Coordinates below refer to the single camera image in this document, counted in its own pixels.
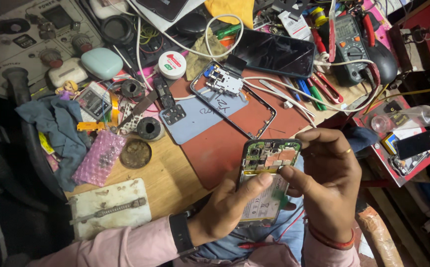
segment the wristwatch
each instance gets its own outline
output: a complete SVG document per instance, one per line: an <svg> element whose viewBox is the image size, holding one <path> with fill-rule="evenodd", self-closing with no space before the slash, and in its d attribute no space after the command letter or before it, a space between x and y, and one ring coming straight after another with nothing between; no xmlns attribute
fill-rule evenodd
<svg viewBox="0 0 430 267"><path fill-rule="evenodd" d="M181 258L188 257L198 251L192 244L187 226L187 214L181 213L169 217L170 231L176 244L177 253Z"/></svg>

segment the pink sleeve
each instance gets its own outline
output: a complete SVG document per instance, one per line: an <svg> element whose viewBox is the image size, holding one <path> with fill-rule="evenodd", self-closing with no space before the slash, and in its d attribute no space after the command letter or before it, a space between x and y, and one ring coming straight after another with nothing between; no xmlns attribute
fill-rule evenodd
<svg viewBox="0 0 430 267"><path fill-rule="evenodd" d="M32 261L29 267L151 267L177 258L169 217L139 228L123 227L99 233Z"/></svg>
<svg viewBox="0 0 430 267"><path fill-rule="evenodd" d="M307 230L304 240L304 261L307 267L359 267L360 260L353 246L349 250L328 247L315 239Z"/></svg>

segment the wooden desk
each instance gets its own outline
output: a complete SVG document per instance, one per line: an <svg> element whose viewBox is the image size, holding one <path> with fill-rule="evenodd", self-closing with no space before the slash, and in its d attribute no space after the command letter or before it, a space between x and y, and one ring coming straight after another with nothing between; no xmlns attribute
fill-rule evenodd
<svg viewBox="0 0 430 267"><path fill-rule="evenodd" d="M337 80L332 76L326 77L342 94L344 104L349 105L366 94L361 85L343 88L337 84ZM370 92L370 85L366 84L366 88ZM328 102L323 95L322 98L326 103ZM314 120L316 125L337 113L334 110L317 111L311 103L305 104L317 116ZM301 131L311 128L311 126L307 126ZM144 179L153 220L171 213L178 213L209 193L200 184L180 146L176 145L168 134L159 141L149 144L152 148L152 159L148 165L138 170L131 170L123 167L121 162L117 160L106 180L106 185L138 177ZM91 184L79 185L73 192L65 192L65 195L69 198L75 194L97 188Z"/></svg>

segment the hand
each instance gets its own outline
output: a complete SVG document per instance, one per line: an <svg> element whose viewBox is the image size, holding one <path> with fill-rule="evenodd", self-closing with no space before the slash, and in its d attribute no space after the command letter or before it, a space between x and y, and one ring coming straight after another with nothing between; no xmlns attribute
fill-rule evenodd
<svg viewBox="0 0 430 267"><path fill-rule="evenodd" d="M235 192L235 182L224 179L206 206L188 220L193 245L200 246L226 237L242 218L247 203L268 188L272 181L271 174L261 173Z"/></svg>
<svg viewBox="0 0 430 267"><path fill-rule="evenodd" d="M296 138L302 141L304 173L291 166L281 169L289 182L288 195L304 194L311 226L333 241L347 243L362 176L354 152L339 130L311 129Z"/></svg>

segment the bubble wrap bag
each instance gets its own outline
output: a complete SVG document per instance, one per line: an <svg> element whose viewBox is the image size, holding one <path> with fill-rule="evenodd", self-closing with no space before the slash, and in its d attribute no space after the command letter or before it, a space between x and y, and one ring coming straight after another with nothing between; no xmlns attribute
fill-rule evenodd
<svg viewBox="0 0 430 267"><path fill-rule="evenodd" d="M72 179L77 184L87 182L103 187L125 143L124 137L100 131Z"/></svg>

